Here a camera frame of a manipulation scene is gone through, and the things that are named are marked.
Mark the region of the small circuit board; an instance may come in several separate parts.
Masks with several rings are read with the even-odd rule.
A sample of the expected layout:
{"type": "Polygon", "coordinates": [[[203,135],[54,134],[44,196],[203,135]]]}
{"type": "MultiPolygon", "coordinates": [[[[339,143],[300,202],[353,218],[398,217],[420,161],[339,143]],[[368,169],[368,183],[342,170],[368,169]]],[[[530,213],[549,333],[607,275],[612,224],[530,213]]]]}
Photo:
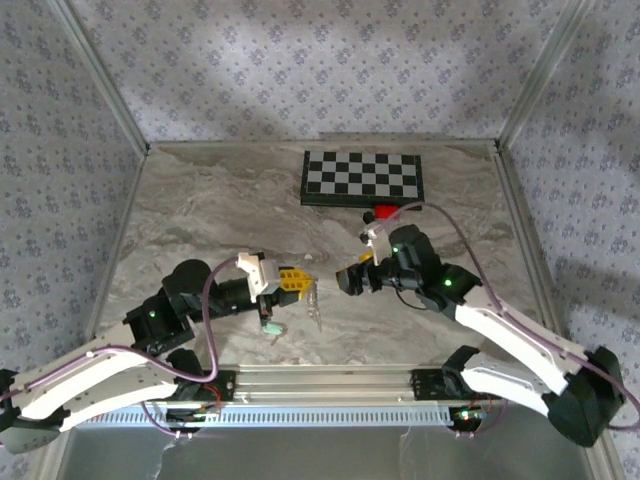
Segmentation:
{"type": "Polygon", "coordinates": [[[178,425],[186,425],[190,423],[204,423],[205,421],[217,418],[221,413],[220,408],[197,408],[197,409],[168,409],[165,414],[165,421],[172,428],[178,425]]]}
{"type": "Polygon", "coordinates": [[[451,407],[449,413],[453,421],[452,429],[460,431],[476,431],[487,417],[481,407],[451,407]]]}

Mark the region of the aluminium frame side rail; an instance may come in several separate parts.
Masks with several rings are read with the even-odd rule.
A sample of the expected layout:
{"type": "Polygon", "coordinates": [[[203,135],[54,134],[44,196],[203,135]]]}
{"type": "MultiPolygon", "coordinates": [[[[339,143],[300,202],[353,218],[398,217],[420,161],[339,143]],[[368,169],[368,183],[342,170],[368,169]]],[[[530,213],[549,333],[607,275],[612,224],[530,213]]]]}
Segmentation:
{"type": "Polygon", "coordinates": [[[129,220],[131,217],[133,204],[134,204],[135,197],[141,182],[142,174],[143,174],[148,156],[149,156],[149,151],[146,151],[142,154],[142,156],[139,159],[138,166],[131,183],[131,188],[129,190],[129,193],[126,199],[126,203],[124,205],[124,210],[119,221],[115,241],[111,248],[109,258],[106,263],[105,272],[97,292],[96,301],[91,312],[89,323],[84,332],[83,340],[85,342],[92,340],[99,328],[102,313],[110,292],[113,276],[115,274],[115,270],[119,262],[122,248],[124,245],[125,235],[126,235],[129,220]]]}
{"type": "Polygon", "coordinates": [[[539,256],[538,237],[529,223],[529,209],[519,190],[516,172],[507,154],[501,153],[497,147],[492,148],[492,160],[515,237],[517,271],[523,277],[520,281],[522,293],[518,297],[511,295],[509,299],[526,313],[532,314],[540,325],[558,333],[562,330],[562,324],[558,323],[548,271],[539,256]]]}

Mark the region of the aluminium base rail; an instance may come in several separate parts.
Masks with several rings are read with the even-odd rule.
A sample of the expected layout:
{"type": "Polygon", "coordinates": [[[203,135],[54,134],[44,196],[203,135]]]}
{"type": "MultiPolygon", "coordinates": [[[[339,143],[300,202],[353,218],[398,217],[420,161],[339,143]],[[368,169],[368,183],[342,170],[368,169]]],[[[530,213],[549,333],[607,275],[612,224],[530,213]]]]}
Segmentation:
{"type": "Polygon", "coordinates": [[[244,365],[227,407],[388,406],[414,401],[415,364],[244,365]]]}

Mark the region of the aluminium frame post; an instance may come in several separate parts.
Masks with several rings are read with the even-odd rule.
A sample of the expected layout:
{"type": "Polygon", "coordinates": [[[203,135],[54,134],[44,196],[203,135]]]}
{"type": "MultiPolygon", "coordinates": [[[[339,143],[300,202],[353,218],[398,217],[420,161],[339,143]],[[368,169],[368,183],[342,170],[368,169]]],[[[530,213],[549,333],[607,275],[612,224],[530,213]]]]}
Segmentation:
{"type": "Polygon", "coordinates": [[[45,2],[60,22],[69,42],[76,50],[127,140],[138,155],[145,157],[149,150],[148,142],[71,0],[45,0],[45,2]]]}
{"type": "Polygon", "coordinates": [[[516,140],[595,3],[596,0],[567,0],[496,139],[499,153],[516,140]]]}

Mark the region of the black and grey chessboard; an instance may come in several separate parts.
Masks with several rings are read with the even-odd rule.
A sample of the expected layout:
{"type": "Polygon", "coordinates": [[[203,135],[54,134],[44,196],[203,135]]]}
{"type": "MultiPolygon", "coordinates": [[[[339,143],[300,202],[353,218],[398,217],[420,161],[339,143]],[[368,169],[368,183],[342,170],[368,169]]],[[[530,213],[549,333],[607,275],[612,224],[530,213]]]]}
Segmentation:
{"type": "Polygon", "coordinates": [[[307,206],[401,207],[424,200],[422,158],[411,154],[306,151],[300,203],[307,206]]]}

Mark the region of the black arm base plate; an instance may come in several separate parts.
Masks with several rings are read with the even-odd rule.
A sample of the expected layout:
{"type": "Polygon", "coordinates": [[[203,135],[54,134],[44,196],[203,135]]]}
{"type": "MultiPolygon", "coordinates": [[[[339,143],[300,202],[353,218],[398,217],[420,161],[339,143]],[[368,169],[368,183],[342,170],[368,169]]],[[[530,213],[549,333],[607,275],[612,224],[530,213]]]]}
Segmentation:
{"type": "Polygon", "coordinates": [[[176,380],[177,389],[169,397],[170,401],[229,402],[236,387],[236,371],[220,370],[215,379],[197,383],[186,379],[176,380]]]}
{"type": "Polygon", "coordinates": [[[473,400],[476,397],[460,378],[442,369],[414,369],[410,385],[415,400],[473,400]]]}

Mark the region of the aluminium frame wall rail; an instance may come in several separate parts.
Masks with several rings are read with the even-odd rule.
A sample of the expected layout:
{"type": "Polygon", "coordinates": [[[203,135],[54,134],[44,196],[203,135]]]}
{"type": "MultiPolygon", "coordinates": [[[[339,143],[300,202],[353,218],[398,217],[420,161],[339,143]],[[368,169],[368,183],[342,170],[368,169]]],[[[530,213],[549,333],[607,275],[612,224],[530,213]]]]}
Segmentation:
{"type": "Polygon", "coordinates": [[[303,145],[382,145],[403,144],[417,145],[421,143],[436,143],[443,145],[480,146],[489,144],[495,146],[495,137],[456,137],[442,133],[370,133],[370,132],[321,132],[317,138],[279,139],[279,140],[175,140],[154,141],[149,148],[177,148],[177,147],[235,147],[235,146],[303,146],[303,145]]]}

